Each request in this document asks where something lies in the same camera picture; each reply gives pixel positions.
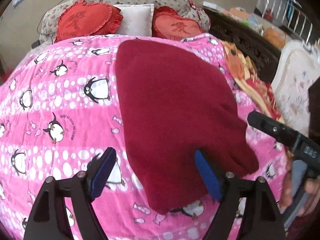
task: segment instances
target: finger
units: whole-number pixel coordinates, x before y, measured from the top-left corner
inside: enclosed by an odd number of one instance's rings
[[[285,168],[286,168],[287,171],[291,171],[291,169],[292,169],[292,158],[288,159]]]

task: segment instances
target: bed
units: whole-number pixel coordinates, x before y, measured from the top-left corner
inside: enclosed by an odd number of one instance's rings
[[[189,9],[182,10],[180,13],[185,17],[198,18],[202,26],[207,28],[213,36],[206,33],[188,42],[175,43],[155,39],[157,42],[191,51],[203,60],[208,60],[213,66],[219,67],[225,64],[223,52],[218,53],[216,58],[210,58],[208,53],[201,50],[201,46],[217,52],[222,48],[219,39],[231,41],[245,56],[252,58],[257,66],[258,75],[263,81],[273,80],[280,57],[278,49],[256,33],[219,13],[210,10],[205,10],[205,13],[201,10],[203,15],[199,19],[196,10],[191,11],[189,0],[184,2],[187,2]],[[117,150],[114,176],[106,185],[103,195],[93,205],[102,227],[108,232],[107,236],[115,240],[150,239],[150,237],[153,239],[200,239],[212,221],[217,205],[212,204],[208,197],[204,197],[181,208],[179,212],[167,215],[157,214],[148,208],[143,187],[137,176],[130,170],[113,68],[117,46],[132,37],[118,35],[82,37],[81,44],[73,43],[75,39],[72,39],[50,45],[51,37],[54,38],[51,36],[54,33],[54,24],[50,21],[57,21],[52,13],[55,10],[54,13],[61,14],[68,6],[68,3],[61,4],[58,8],[48,11],[40,37],[42,45],[26,55],[2,86],[6,91],[0,100],[3,119],[0,122],[2,224],[12,237],[22,239],[28,223],[28,213],[44,179],[47,176],[54,176],[56,179],[68,178],[80,170],[86,170],[88,163],[96,155],[111,146]],[[97,53],[101,47],[108,47],[109,50]],[[84,69],[84,65],[93,59],[95,63],[90,69],[95,69],[95,73],[90,72],[88,68]],[[30,84],[23,82],[22,77],[29,80]],[[108,89],[110,94],[101,96],[101,99],[86,95],[89,82],[93,83],[97,80],[107,83],[110,87],[110,90]],[[228,84],[230,88],[235,87],[230,77],[228,77]],[[242,105],[241,110],[238,110],[241,113],[240,118],[245,120],[246,115],[254,109],[254,104],[244,93],[240,91],[235,93],[242,102],[239,104]],[[78,107],[83,109],[83,116],[90,116],[89,111],[93,107],[108,109],[110,120],[104,120],[110,136],[107,144],[98,139],[90,143],[86,141],[86,133],[81,131],[85,131],[88,125],[94,126],[95,121],[84,119],[81,122],[79,118],[73,117]],[[23,120],[20,129],[15,128],[18,125],[17,116],[20,116],[20,121]],[[261,161],[258,172],[247,178],[255,179],[260,175],[265,176],[276,199],[279,199],[281,181],[285,173],[284,149],[271,138],[250,129],[247,131],[247,142],[255,149]],[[121,194],[130,191],[130,198],[120,197]],[[111,203],[118,203],[118,205],[106,205],[106,201],[110,201],[110,198],[113,199]],[[66,206],[74,239],[81,239],[70,201],[66,200]],[[110,224],[114,221],[112,218],[105,219],[106,212],[117,214],[118,217],[121,215],[120,219],[126,221],[123,231],[110,230]],[[234,231],[241,224],[242,212],[243,210],[239,210],[238,217],[235,218]],[[149,235],[144,235],[143,232],[146,230],[149,231]]]

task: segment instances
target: red cloth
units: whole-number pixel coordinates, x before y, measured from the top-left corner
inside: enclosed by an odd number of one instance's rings
[[[183,49],[125,41],[116,60],[128,161],[159,214],[207,194],[194,153],[244,176],[259,164],[223,74]]]
[[[152,29],[153,37],[173,41],[181,41],[184,38],[204,33],[204,30],[195,20],[181,17],[168,6],[163,6],[155,12]]]
[[[77,1],[61,14],[55,42],[95,33],[115,33],[122,19],[120,10],[111,4]]]

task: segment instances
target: cartoon penguin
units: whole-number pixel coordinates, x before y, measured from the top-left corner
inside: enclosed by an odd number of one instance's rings
[[[104,55],[104,54],[109,54],[110,53],[110,48],[103,48],[103,49],[95,49],[91,51],[93,54],[99,56],[99,55]]]
[[[15,90],[16,88],[16,80],[12,80],[11,84],[10,84],[10,90]]]
[[[69,225],[71,227],[73,227],[75,225],[75,217],[73,216],[73,214],[71,213],[70,209],[68,209],[66,207],[67,210],[67,217],[68,217],[68,221],[69,221]]]
[[[18,152],[15,150],[14,154],[11,156],[11,165],[17,172],[17,175],[27,174],[26,172],[26,153]]]
[[[0,182],[0,198],[1,198],[2,200],[5,200],[4,189],[3,189],[3,185],[2,185],[1,182]]]
[[[196,220],[198,216],[200,216],[204,211],[204,204],[200,200],[196,200],[193,203],[183,207],[183,208],[176,208],[171,210],[171,213],[181,212],[182,214],[192,217],[192,220]]]
[[[72,41],[72,42],[70,42],[70,43],[72,43],[73,45],[76,45],[76,46],[81,46],[81,45],[83,44],[83,41],[81,41],[81,40],[76,40],[76,41]]]
[[[43,53],[41,53],[38,57],[35,58],[34,62],[36,64],[41,63],[44,61],[45,56],[48,54],[48,51],[45,51]]]
[[[0,123],[0,138],[4,136],[5,126],[4,123]]]
[[[64,130],[61,124],[57,121],[56,115],[52,112],[54,119],[49,122],[48,128],[43,129],[45,132],[49,133],[52,143],[60,142],[64,136]]]
[[[208,43],[211,43],[212,45],[218,45],[219,43],[217,42],[216,39],[213,39],[213,38],[209,38],[208,39]]]
[[[244,214],[244,208],[245,208],[245,200],[246,198],[240,198],[239,199],[239,205],[238,205],[238,210],[236,213],[236,218],[242,218]]]
[[[109,95],[109,79],[103,78],[95,80],[96,77],[93,77],[89,82],[84,86],[84,94],[92,99],[92,101],[98,103],[99,99],[108,99],[110,100]]]
[[[53,73],[56,77],[61,77],[68,73],[68,68],[64,65],[63,60],[61,60],[61,64],[56,66],[54,71],[50,71],[50,73]]]
[[[32,90],[27,90],[23,92],[22,96],[19,98],[19,103],[23,110],[32,106]]]
[[[27,219],[28,219],[28,218],[24,218],[23,221],[22,221],[22,223],[21,223],[24,230],[26,230],[27,225],[28,225]]]
[[[276,175],[275,167],[273,166],[272,163],[270,163],[268,165],[267,170],[266,170],[266,176],[267,176],[267,178],[273,178],[275,175]]]
[[[97,154],[95,157],[92,158],[92,160],[88,163],[87,168],[89,168],[92,163],[99,160],[101,156]],[[116,159],[116,163],[113,166],[113,169],[109,175],[109,178],[105,184],[105,187],[110,188],[108,184],[121,184],[122,186],[125,186],[125,182],[122,179],[121,170],[118,164],[118,158]]]

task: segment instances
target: fish print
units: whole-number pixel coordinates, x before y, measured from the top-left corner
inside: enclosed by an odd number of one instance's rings
[[[150,209],[148,209],[147,207],[138,206],[136,203],[133,204],[132,208],[137,209],[141,213],[146,214],[146,215],[150,215],[151,214],[151,210]]]
[[[166,215],[157,214],[156,220],[153,220],[153,222],[159,226],[160,223],[165,220],[165,217],[166,217]]]
[[[41,129],[38,129],[37,132],[35,133],[35,137],[39,136],[41,134]]]
[[[120,118],[116,117],[115,115],[112,118],[113,121],[116,121],[118,124],[123,125],[123,122]]]
[[[144,224],[146,221],[143,218],[135,218],[134,222],[136,224]]]
[[[118,128],[111,128],[111,132],[114,134],[119,134],[120,130]]]
[[[33,129],[35,129],[35,128],[36,128],[36,124],[35,124],[35,123],[33,123],[33,122],[30,122],[30,125],[31,125],[31,127],[32,127]]]

